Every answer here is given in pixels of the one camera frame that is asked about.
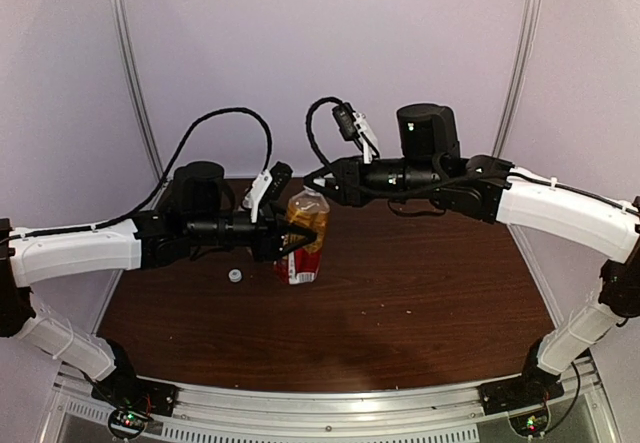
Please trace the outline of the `amber tea bottle red label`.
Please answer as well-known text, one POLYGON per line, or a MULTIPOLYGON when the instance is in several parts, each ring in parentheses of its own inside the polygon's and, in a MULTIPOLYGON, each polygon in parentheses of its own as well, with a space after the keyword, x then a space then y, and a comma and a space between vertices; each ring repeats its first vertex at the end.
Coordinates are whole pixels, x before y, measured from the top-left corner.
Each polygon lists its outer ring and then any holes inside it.
POLYGON ((305 187, 287 204, 286 222, 293 229, 285 236, 285 247, 294 250, 274 264, 277 276, 288 285, 314 282, 318 276, 330 206, 317 191, 305 187))

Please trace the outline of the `white tea bottle cap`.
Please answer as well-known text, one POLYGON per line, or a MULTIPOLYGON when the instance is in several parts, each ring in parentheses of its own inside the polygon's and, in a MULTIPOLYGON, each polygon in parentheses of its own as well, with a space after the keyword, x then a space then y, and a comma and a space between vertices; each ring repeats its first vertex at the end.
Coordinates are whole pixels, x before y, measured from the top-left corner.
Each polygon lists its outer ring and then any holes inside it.
POLYGON ((312 190, 311 188, 308 188, 308 187, 304 187, 303 191, 304 191, 305 194, 308 194, 308 195, 310 195, 312 197, 320 197, 320 196, 322 196, 318 191, 312 190))

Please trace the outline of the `white water bottle cap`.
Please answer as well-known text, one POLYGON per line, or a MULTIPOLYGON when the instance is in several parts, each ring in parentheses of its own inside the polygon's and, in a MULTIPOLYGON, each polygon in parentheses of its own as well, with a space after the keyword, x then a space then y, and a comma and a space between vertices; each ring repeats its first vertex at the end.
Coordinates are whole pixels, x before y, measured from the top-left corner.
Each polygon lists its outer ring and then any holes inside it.
POLYGON ((243 274, 239 269, 232 269, 228 273, 228 279, 231 283, 239 283, 243 279, 243 274))

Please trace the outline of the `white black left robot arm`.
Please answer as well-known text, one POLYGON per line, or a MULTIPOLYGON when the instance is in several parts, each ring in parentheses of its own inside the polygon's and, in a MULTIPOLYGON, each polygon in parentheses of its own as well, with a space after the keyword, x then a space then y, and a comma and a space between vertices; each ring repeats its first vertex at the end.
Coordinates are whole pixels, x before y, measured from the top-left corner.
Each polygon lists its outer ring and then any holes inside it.
POLYGON ((14 229, 1 221, 1 335, 25 340, 77 368, 123 407, 137 405, 144 387, 126 351, 90 335, 37 300, 34 283, 107 270, 169 266, 210 247, 245 247, 257 261, 277 261, 316 242, 316 231, 287 221, 278 198, 291 169, 277 163, 252 183, 245 208, 225 209, 234 194, 224 169, 197 161, 178 168, 158 205, 119 223, 14 229))

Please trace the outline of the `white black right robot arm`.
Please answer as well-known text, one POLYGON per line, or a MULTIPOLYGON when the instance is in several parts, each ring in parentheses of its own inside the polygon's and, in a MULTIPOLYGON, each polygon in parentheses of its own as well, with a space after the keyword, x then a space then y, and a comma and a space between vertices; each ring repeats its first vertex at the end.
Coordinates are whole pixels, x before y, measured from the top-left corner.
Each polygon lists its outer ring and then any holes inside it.
POLYGON ((535 403, 611 328, 639 315, 639 204, 613 200, 543 178, 488 155, 464 158, 448 106, 415 103, 397 110, 402 155, 383 158, 365 116, 336 97, 311 104, 305 131, 322 164, 304 181, 341 205, 426 200, 448 211, 573 241, 606 256, 600 292, 534 343, 512 384, 519 403, 535 403))

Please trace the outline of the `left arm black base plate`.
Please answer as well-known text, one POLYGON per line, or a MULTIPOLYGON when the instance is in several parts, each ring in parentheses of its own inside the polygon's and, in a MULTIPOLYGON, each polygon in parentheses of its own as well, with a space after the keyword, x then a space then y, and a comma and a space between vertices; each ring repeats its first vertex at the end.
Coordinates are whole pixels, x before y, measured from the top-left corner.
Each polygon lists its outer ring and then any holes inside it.
POLYGON ((110 375, 102 381, 85 380, 91 385, 91 396, 114 408, 133 411, 142 416, 173 415, 178 387, 149 379, 110 375))

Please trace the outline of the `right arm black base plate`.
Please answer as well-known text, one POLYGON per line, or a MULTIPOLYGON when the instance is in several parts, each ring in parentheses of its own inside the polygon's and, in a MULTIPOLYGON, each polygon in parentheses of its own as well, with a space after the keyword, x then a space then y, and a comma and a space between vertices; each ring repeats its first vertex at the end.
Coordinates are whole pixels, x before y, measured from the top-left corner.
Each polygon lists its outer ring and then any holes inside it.
POLYGON ((559 382, 550 385, 526 382, 520 375, 481 384, 478 393, 484 414, 489 416, 541 406, 551 399, 562 397, 564 388, 559 382))

